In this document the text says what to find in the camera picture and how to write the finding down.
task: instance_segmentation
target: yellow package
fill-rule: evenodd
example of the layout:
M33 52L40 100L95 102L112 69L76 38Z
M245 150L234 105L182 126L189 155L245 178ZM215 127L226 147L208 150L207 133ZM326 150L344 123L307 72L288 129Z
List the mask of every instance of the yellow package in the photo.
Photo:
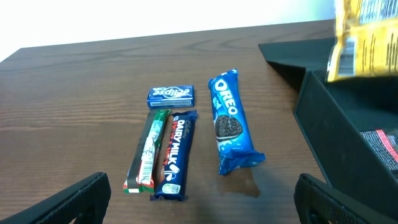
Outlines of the yellow package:
M327 82L398 75L398 0L335 0Z

